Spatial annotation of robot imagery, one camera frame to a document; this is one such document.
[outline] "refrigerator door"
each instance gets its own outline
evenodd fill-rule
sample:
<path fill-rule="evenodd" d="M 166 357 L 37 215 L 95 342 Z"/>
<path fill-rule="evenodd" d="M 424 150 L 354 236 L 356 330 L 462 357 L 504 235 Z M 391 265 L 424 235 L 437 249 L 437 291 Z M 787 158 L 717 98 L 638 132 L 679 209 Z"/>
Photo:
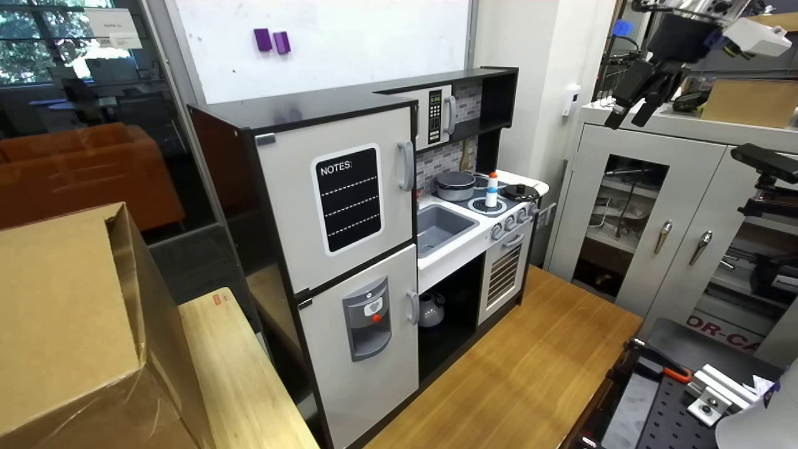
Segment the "refrigerator door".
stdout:
<path fill-rule="evenodd" d="M 409 108 L 255 137 L 292 290 L 411 241 Z"/>
<path fill-rule="evenodd" d="M 335 447 L 348 447 L 419 390 L 416 248 L 300 309 Z"/>

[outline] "sink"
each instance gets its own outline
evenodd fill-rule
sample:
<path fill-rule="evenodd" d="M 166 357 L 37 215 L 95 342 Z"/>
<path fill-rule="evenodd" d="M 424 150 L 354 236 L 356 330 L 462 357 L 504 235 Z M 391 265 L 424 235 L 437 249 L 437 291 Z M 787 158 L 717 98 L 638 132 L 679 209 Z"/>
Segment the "sink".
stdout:
<path fill-rule="evenodd" d="M 462 233 L 475 228 L 474 219 L 462 218 L 447 208 L 432 205 L 419 213 L 419 258 L 428 258 Z"/>

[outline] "toy kitchen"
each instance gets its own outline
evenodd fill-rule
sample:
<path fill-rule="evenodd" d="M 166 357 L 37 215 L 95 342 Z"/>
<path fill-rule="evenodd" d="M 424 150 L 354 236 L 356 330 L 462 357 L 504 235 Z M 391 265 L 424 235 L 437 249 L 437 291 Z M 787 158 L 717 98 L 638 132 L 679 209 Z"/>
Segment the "toy kitchen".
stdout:
<path fill-rule="evenodd" d="M 522 299 L 549 188 L 497 170 L 517 79 L 462 69 L 189 108 L 267 330 L 300 360 L 277 371 L 306 379 L 321 447 L 367 442 Z"/>

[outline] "door handle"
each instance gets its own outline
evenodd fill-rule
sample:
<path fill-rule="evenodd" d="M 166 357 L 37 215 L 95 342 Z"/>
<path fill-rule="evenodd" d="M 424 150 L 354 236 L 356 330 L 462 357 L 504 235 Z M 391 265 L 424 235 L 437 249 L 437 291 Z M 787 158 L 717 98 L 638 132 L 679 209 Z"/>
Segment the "door handle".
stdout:
<path fill-rule="evenodd" d="M 672 223 L 662 223 L 662 228 L 657 230 L 656 245 L 654 245 L 654 254 L 657 254 L 662 249 L 671 230 L 672 230 Z"/>
<path fill-rule="evenodd" d="M 457 110 L 457 98 L 443 98 L 449 123 L 447 123 L 447 135 L 453 135 L 453 110 Z"/>
<path fill-rule="evenodd" d="M 413 178 L 416 178 L 413 144 L 411 142 L 399 142 L 396 150 L 402 152 L 402 159 L 404 159 L 404 173 L 402 173 L 402 180 L 399 180 L 399 189 L 411 191 L 413 189 Z"/>
<path fill-rule="evenodd" d="M 404 299 L 409 301 L 407 322 L 419 324 L 419 294 L 409 290 Z"/>
<path fill-rule="evenodd" d="M 711 230 L 706 230 L 702 235 L 701 235 L 701 239 L 699 239 L 699 248 L 696 248 L 696 253 L 694 253 L 694 258 L 690 258 L 690 265 L 696 265 L 696 260 L 702 254 L 702 249 L 709 248 L 709 241 L 712 241 L 712 233 Z"/>

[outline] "white panel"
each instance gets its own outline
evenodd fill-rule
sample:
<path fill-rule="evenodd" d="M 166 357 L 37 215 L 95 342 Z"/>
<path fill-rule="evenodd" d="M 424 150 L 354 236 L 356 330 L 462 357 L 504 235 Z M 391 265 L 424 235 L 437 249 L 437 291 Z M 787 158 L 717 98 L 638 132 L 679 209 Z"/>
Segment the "white panel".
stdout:
<path fill-rule="evenodd" d="M 777 319 L 765 342 L 756 350 L 756 357 L 787 366 L 798 357 L 798 301 Z"/>
<path fill-rule="evenodd" d="M 171 0 L 204 103 L 462 69 L 468 0 Z M 292 52 L 258 52 L 255 27 Z"/>

